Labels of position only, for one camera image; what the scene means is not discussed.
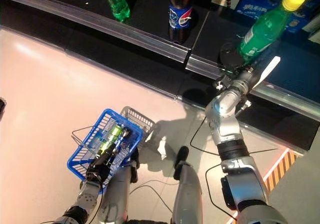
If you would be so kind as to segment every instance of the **blue shopping basket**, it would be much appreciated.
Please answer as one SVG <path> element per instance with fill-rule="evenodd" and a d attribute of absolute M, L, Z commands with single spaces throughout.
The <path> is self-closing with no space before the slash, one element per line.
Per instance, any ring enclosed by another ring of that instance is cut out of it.
<path fill-rule="evenodd" d="M 123 125 L 123 127 L 129 128 L 132 132 L 126 140 L 125 147 L 121 148 L 120 152 L 116 155 L 112 165 L 110 167 L 109 177 L 104 182 L 104 188 L 107 183 L 110 181 L 112 175 L 116 172 L 116 170 L 125 165 L 131 154 L 137 148 L 139 142 L 143 137 L 143 130 L 139 128 L 136 124 L 133 124 L 123 116 L 117 114 L 112 109 L 106 109 L 103 111 L 97 122 L 94 126 L 86 127 L 91 128 L 89 134 L 86 136 L 84 141 L 81 141 L 77 136 L 76 132 L 80 130 L 84 130 L 86 128 L 82 128 L 72 132 L 73 139 L 77 142 L 79 147 L 74 152 L 74 154 L 69 158 L 67 162 L 67 166 L 69 170 L 71 170 L 76 176 L 78 176 L 81 180 L 85 179 L 86 170 L 89 167 L 91 161 L 95 158 L 97 152 L 100 149 L 100 145 L 92 145 L 91 142 L 94 140 L 95 135 L 100 130 L 105 130 L 107 136 L 110 134 L 112 128 L 116 125 Z"/>

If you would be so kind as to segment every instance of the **orange light strip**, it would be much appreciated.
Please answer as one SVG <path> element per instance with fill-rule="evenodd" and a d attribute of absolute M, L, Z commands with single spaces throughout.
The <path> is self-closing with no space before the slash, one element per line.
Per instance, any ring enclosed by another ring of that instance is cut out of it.
<path fill-rule="evenodd" d="M 263 177 L 263 181 L 266 181 L 268 179 L 268 177 L 272 174 L 272 172 L 274 171 L 274 169 L 279 165 L 280 161 L 282 161 L 282 159 L 285 157 L 285 155 L 289 152 L 289 148 L 285 149 L 285 151 L 281 154 L 281 156 L 279 157 L 279 159 L 273 164 L 273 166 L 271 167 L 271 169 L 266 173 L 266 175 Z M 238 215 L 238 212 L 236 211 L 232 216 L 234 218 L 236 218 L 236 216 Z M 226 224 L 232 224 L 232 222 L 234 221 L 233 218 L 230 218 Z"/>

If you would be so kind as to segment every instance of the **yellow bottle cap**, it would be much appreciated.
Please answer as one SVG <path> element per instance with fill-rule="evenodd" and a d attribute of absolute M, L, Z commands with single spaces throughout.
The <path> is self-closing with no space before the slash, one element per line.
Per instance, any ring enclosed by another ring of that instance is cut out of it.
<path fill-rule="evenodd" d="M 283 0 L 282 5 L 286 10 L 295 11 L 297 10 L 305 0 Z"/>

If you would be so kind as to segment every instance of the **metal wire handle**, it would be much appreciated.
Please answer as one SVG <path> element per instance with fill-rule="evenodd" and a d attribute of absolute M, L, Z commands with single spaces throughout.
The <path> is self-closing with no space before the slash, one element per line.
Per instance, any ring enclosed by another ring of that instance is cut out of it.
<path fill-rule="evenodd" d="M 87 148 L 93 155 L 96 155 L 96 153 L 95 153 L 93 150 L 91 150 L 91 148 L 90 148 L 88 145 L 84 144 L 83 141 L 80 140 L 80 138 L 77 137 L 77 135 L 75 134 L 75 133 L 78 132 L 78 131 L 85 130 L 85 129 L 89 129 L 89 128 L 92 129 L 93 127 L 95 127 L 95 126 L 94 126 L 94 125 L 91 125 L 91 126 L 88 126 L 88 127 L 84 127 L 84 128 L 78 129 L 78 130 L 74 130 L 74 131 L 72 132 L 72 134 L 71 134 L 71 137 L 72 137 L 72 139 L 76 142 L 76 144 L 77 144 L 78 146 L 83 146 L 83 147 Z"/>

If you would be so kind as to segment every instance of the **white floor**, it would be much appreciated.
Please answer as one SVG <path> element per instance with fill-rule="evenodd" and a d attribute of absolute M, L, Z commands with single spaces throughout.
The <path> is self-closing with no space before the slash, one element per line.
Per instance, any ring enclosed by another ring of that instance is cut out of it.
<path fill-rule="evenodd" d="M 0 46 L 0 96 L 7 101 L 0 122 L 0 223 L 37 224 L 62 215 L 75 201 L 80 182 L 66 165 L 77 146 L 71 132 L 93 124 L 106 108 L 120 112 L 124 106 L 157 123 L 140 153 L 139 182 L 131 187 L 156 180 L 148 184 L 173 208 L 178 187 L 172 178 L 175 153 L 189 146 L 204 117 L 201 111 L 11 32 L 0 31 Z M 243 131 L 249 151 L 277 148 L 253 154 L 264 176 L 284 148 Z M 206 123 L 193 144 L 217 150 Z M 208 168 L 219 164 L 219 157 L 191 148 L 188 161 L 202 185 L 204 223 L 226 223 L 229 217 L 210 203 L 204 178 Z M 224 204 L 222 174 L 219 167 L 209 173 L 211 193 L 232 213 Z M 146 187 L 131 195 L 129 215 L 170 220 L 170 212 Z"/>

